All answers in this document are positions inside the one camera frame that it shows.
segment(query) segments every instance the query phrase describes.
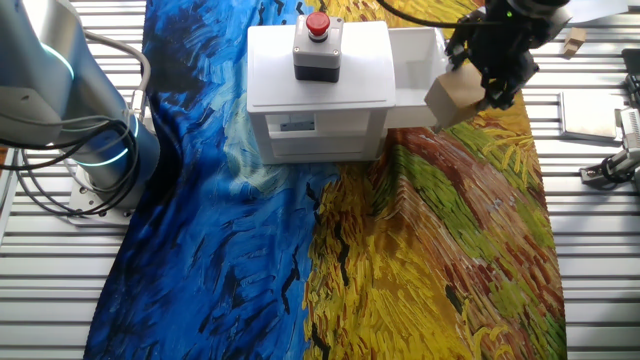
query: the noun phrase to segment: black cable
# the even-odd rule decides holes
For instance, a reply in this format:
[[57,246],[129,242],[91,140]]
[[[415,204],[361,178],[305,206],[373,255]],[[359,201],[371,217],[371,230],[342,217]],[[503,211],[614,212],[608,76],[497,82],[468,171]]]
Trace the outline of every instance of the black cable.
[[[84,215],[98,215],[100,213],[103,213],[105,211],[111,210],[113,209],[115,206],[117,206],[120,202],[122,202],[122,200],[124,200],[124,198],[131,192],[131,190],[133,190],[133,188],[135,187],[135,184],[137,182],[138,179],[138,175],[139,175],[139,171],[140,171],[140,163],[138,161],[138,157],[139,157],[139,150],[138,150],[138,144],[135,141],[135,137],[131,134],[131,132],[128,132],[127,134],[128,136],[128,140],[130,143],[130,147],[128,147],[129,149],[129,153],[131,154],[130,156],[128,156],[128,167],[129,167],[129,171],[123,175],[123,178],[120,180],[120,182],[122,182],[122,184],[116,188],[116,190],[114,190],[113,194],[111,195],[111,197],[109,197],[107,200],[105,200],[102,204],[97,205],[89,210],[76,210],[76,209],[71,209],[68,206],[61,204],[60,202],[56,201],[52,196],[50,196],[49,194],[47,194],[44,189],[42,188],[42,186],[40,186],[40,183],[38,182],[38,180],[36,179],[36,177],[34,176],[33,172],[31,170],[27,170],[29,177],[31,178],[31,181],[34,183],[34,185],[36,186],[36,188],[40,191],[40,193],[42,194],[42,196],[46,197],[49,201],[51,201],[53,204],[57,205],[58,207],[60,207],[61,209],[64,209],[65,211],[59,211],[56,209],[52,209],[48,206],[46,206],[45,204],[43,204],[42,202],[40,202],[37,198],[36,195],[34,195],[33,193],[31,193],[27,186],[26,183],[22,177],[22,175],[20,174],[20,172],[17,172],[17,176],[18,176],[18,181],[20,182],[20,186],[22,186],[22,189],[24,190],[25,194],[38,206],[40,206],[42,209],[51,212],[55,215],[59,215],[59,216],[84,216]],[[23,161],[28,164],[28,159],[26,158],[26,154],[24,154],[24,150],[23,150]],[[16,155],[14,156],[14,163],[17,162],[17,152]]]
[[[77,142],[74,141],[74,143],[76,143],[76,144],[71,149],[69,149],[69,151],[66,151],[64,154],[58,156],[57,158],[55,158],[53,160],[49,160],[49,161],[43,162],[41,164],[28,165],[28,166],[16,166],[16,165],[2,165],[2,164],[0,164],[0,170],[28,171],[28,170],[42,169],[44,167],[57,164],[57,163],[63,161],[64,159],[67,159],[67,158],[73,156],[73,154],[78,152],[78,150],[80,150],[84,145],[86,145],[94,137],[102,134],[103,132],[106,132],[106,131],[113,130],[113,129],[117,128],[119,126],[118,123],[119,123],[118,121],[110,121],[109,123],[107,123],[107,124],[105,124],[103,126],[100,126],[98,129],[96,129],[92,133],[80,138],[79,141],[77,141]],[[16,144],[16,145],[9,144],[11,142],[5,142],[4,140],[0,140],[0,143],[3,143],[4,145],[9,145],[10,147],[13,147],[13,148],[29,149],[29,147],[23,147],[20,144]],[[69,146],[60,147],[60,145],[54,145],[52,147],[46,148],[46,150],[63,149],[63,148],[67,148],[67,147],[69,147]]]
[[633,173],[631,173],[631,172],[625,174],[624,177],[622,175],[610,174],[608,165],[611,162],[612,158],[613,158],[613,155],[608,156],[608,157],[604,158],[604,160],[602,160],[602,163],[600,164],[600,170],[602,171],[602,176],[605,179],[607,179],[609,182],[614,183],[614,184],[623,184],[623,183],[626,183],[627,181],[630,181],[631,179],[633,179]]
[[[114,123],[114,122],[119,122],[119,120],[114,120],[114,119],[109,119],[109,118],[105,118],[107,121],[109,121],[110,123]],[[70,141],[68,143],[63,143],[63,144],[55,144],[55,145],[32,145],[32,144],[23,144],[23,143],[18,143],[18,142],[14,142],[11,140],[5,140],[5,139],[0,139],[0,144],[5,145],[7,147],[12,147],[12,148],[20,148],[20,149],[28,149],[28,150],[62,150],[62,149],[66,149],[68,147],[72,147],[75,145],[78,145],[81,141],[83,141],[85,138],[87,137],[92,137],[95,135],[92,135],[94,133],[97,132],[102,129],[104,126],[109,125],[109,123],[104,124],[102,126],[99,126],[98,128],[96,128],[96,130],[92,133],[89,133],[79,139]]]
[[478,27],[478,26],[510,26],[510,24],[500,23],[500,22],[445,23],[445,22],[439,22],[439,21],[418,19],[417,17],[404,13],[394,8],[393,6],[387,4],[385,0],[376,0],[376,1],[378,2],[378,4],[380,4],[380,6],[382,6],[383,9],[387,10],[393,15],[403,20],[412,22],[417,25],[422,25],[422,26],[429,26],[429,27],[442,28],[442,29],[457,29],[461,27]]

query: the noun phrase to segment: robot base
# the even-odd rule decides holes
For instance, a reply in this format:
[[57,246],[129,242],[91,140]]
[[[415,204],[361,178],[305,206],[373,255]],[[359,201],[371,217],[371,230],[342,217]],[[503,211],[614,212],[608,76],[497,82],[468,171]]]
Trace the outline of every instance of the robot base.
[[[85,178],[85,171],[78,167],[76,176],[80,179]],[[90,209],[100,203],[104,199],[100,198],[95,193],[88,191],[76,181],[73,182],[73,188],[71,189],[71,199],[69,200],[69,207],[72,209]],[[129,221],[133,215],[133,210],[123,209],[115,207],[109,211],[100,213],[100,215],[91,215],[84,217],[69,217],[69,222],[82,227],[82,226],[96,226],[96,225],[114,225],[114,226],[129,226]]]

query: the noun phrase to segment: blue fabric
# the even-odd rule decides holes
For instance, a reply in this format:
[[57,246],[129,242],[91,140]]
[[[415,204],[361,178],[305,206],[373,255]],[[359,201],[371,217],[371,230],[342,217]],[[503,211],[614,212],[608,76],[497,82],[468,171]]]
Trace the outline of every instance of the blue fabric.
[[297,1],[148,0],[161,141],[100,297],[88,359],[300,359],[312,192],[334,165],[263,167],[246,113],[246,33]]

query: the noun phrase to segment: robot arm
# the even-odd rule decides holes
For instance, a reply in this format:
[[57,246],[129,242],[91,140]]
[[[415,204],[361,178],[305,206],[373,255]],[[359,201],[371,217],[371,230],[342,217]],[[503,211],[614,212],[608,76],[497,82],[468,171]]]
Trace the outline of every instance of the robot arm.
[[487,0],[460,24],[495,26],[456,28],[447,48],[454,70],[469,59],[482,74],[485,98],[478,110],[508,109],[515,94],[538,72],[529,49],[555,38],[569,22],[569,0]]
[[[131,110],[89,52],[68,0],[0,1],[0,49],[0,143],[34,148],[91,135],[72,158],[95,188],[109,189],[130,173],[129,139],[135,139],[139,176],[120,203],[134,208],[159,157],[157,138],[136,118],[144,85]],[[105,122],[124,124],[125,134],[115,129],[96,134]]]
[[623,149],[598,165],[580,169],[580,176],[585,184],[604,187],[625,183],[640,168],[640,113],[633,108],[616,110],[616,118],[622,128]]

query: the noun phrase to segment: cable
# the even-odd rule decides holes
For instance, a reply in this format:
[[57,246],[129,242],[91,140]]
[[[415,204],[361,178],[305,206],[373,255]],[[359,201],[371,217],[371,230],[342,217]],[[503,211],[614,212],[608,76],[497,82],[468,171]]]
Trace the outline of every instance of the cable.
[[131,129],[131,116],[127,117],[127,122],[126,122],[127,126],[126,126],[126,132],[123,133],[122,135],[120,135],[119,137],[115,138],[113,141],[111,141],[110,143],[108,143],[107,145],[104,145],[103,147],[97,149],[97,150],[87,150],[87,151],[78,151],[79,155],[83,155],[83,154],[98,154],[101,153],[107,149],[109,149],[110,147],[118,144],[122,139],[124,139],[127,134],[129,133],[129,130]]
[[147,85],[149,84],[149,79],[151,78],[151,64],[149,63],[149,60],[147,59],[146,56],[144,56],[143,53],[141,53],[140,51],[134,49],[133,47],[125,43],[110,39],[106,36],[92,33],[87,30],[84,31],[84,35],[89,40],[97,41],[101,44],[111,46],[115,49],[124,51],[128,54],[133,55],[136,59],[138,59],[138,61],[140,61],[140,64],[142,64],[142,79],[140,80],[140,85],[138,85],[136,90],[145,91],[147,89]]
[[93,115],[93,116],[83,116],[83,117],[79,117],[79,118],[74,118],[74,119],[69,119],[69,120],[63,120],[63,121],[56,121],[56,122],[52,122],[52,123],[41,123],[38,121],[33,121],[30,119],[26,119],[20,116],[14,116],[14,115],[9,115],[9,114],[5,114],[3,112],[0,112],[0,116],[7,118],[11,121],[15,121],[15,122],[19,122],[19,123],[23,123],[23,124],[27,124],[27,125],[34,125],[34,126],[43,126],[43,127],[54,127],[54,126],[65,126],[68,124],[73,124],[73,123],[77,123],[77,122],[82,122],[82,121],[89,121],[89,120],[98,120],[98,119],[105,119],[104,116],[102,115]]
[[[22,186],[24,192],[27,194],[27,196],[34,202],[36,203],[38,206],[40,206],[42,209],[49,211],[55,215],[59,215],[59,216],[84,216],[84,215],[97,215],[100,213],[103,213],[105,211],[111,210],[113,209],[115,206],[117,206],[122,200],[124,200],[124,198],[131,192],[131,190],[134,188],[136,182],[137,182],[137,177],[139,175],[140,172],[140,163],[138,161],[138,156],[139,156],[139,152],[138,152],[138,145],[137,142],[135,141],[135,138],[133,137],[133,135],[131,135],[129,133],[129,140],[130,140],[130,145],[131,145],[131,156],[128,157],[128,162],[129,162],[129,171],[123,175],[122,180],[120,181],[122,183],[122,185],[120,185],[117,189],[117,191],[115,191],[111,197],[109,197],[107,200],[105,200],[102,204],[95,206],[89,210],[74,210],[69,208],[68,206],[61,204],[60,202],[56,201],[53,197],[51,197],[50,195],[48,195],[44,189],[42,189],[42,187],[40,186],[40,183],[38,182],[38,180],[36,179],[36,177],[33,174],[33,171],[28,170],[28,174],[29,177],[31,178],[32,182],[34,183],[34,185],[36,186],[36,188],[38,188],[38,190],[40,191],[40,193],[45,196],[49,201],[51,201],[53,204],[55,204],[56,206],[64,209],[65,211],[59,211],[59,210],[55,210],[52,209],[48,206],[46,206],[45,204],[43,204],[42,202],[40,202],[35,195],[33,195],[27,188],[26,183],[22,177],[22,175],[18,172],[18,180],[20,182],[20,185]],[[24,150],[22,150],[23,153],[23,162],[25,164],[28,164],[28,159],[26,157],[26,153],[24,152]],[[13,159],[13,163],[15,164],[18,160],[17,157],[17,152],[14,155],[14,159]]]
[[64,131],[64,132],[85,132],[85,131],[97,129],[97,128],[99,128],[100,126],[102,126],[104,124],[106,124],[106,122],[98,123],[98,124],[95,124],[93,126],[89,126],[89,127],[82,128],[82,129],[65,129],[65,128],[62,128],[62,129],[60,129],[60,131]]
[[376,0],[376,1],[378,2],[378,4],[380,4],[380,6],[382,6],[383,9],[387,10],[393,15],[403,20],[412,22],[417,25],[422,25],[422,26],[429,26],[429,27],[442,28],[442,29],[457,29],[461,27],[479,27],[479,26],[511,26],[511,24],[500,23],[500,22],[446,23],[446,22],[418,19],[417,17],[413,17],[387,4],[385,0]]
[[[80,150],[86,143],[91,141],[94,137],[102,134],[105,131],[109,131],[109,130],[112,130],[113,128],[117,127],[119,123],[120,122],[118,122],[118,121],[107,123],[106,125],[100,127],[99,129],[97,129],[96,131],[92,132],[88,136],[85,136],[85,137],[81,138],[80,141],[78,141],[76,145],[73,145],[73,147],[69,151],[67,151],[63,155],[60,155],[60,156],[56,157],[53,160],[46,161],[46,162],[43,162],[41,164],[29,165],[29,166],[0,165],[0,169],[9,170],[9,171],[28,171],[28,170],[41,169],[41,168],[44,168],[44,167],[47,167],[47,166],[50,166],[50,165],[55,165],[55,164],[63,161],[64,159],[71,157],[76,152],[78,152],[78,150]],[[0,140],[0,142],[3,142],[6,145],[9,145],[9,146],[14,147],[14,148],[15,147],[19,147],[19,148],[28,149],[28,147],[20,146],[20,144],[18,144],[18,146],[15,146],[15,145],[9,144],[11,142],[5,142],[4,140]]]
[[93,189],[93,186],[89,186],[89,185],[85,184],[84,181],[80,180],[80,178],[78,177],[77,173],[74,172],[73,169],[71,168],[71,164],[69,164],[69,159],[62,160],[62,163],[64,164],[64,167],[67,169],[67,172],[69,173],[69,176],[71,176],[73,178],[73,180],[75,180],[75,182],[78,185],[80,185],[81,187],[91,191],[92,193],[96,192]]
[[[120,120],[114,120],[111,118],[107,118],[107,117],[103,117],[104,119],[107,119],[107,123],[103,126],[108,126],[110,123],[118,123],[120,122]],[[0,139],[0,144],[4,144],[8,147],[13,147],[13,148],[24,148],[24,149],[28,149],[28,150],[60,150],[60,149],[66,149],[68,147],[72,147],[75,146],[77,144],[79,144],[80,142],[84,141],[85,138],[87,137],[91,137],[90,133],[89,135],[83,136],[79,139],[67,142],[67,143],[62,143],[62,144],[55,144],[55,145],[32,145],[32,144],[23,144],[23,143],[18,143],[15,141],[10,141],[10,140],[6,140],[6,139]]]

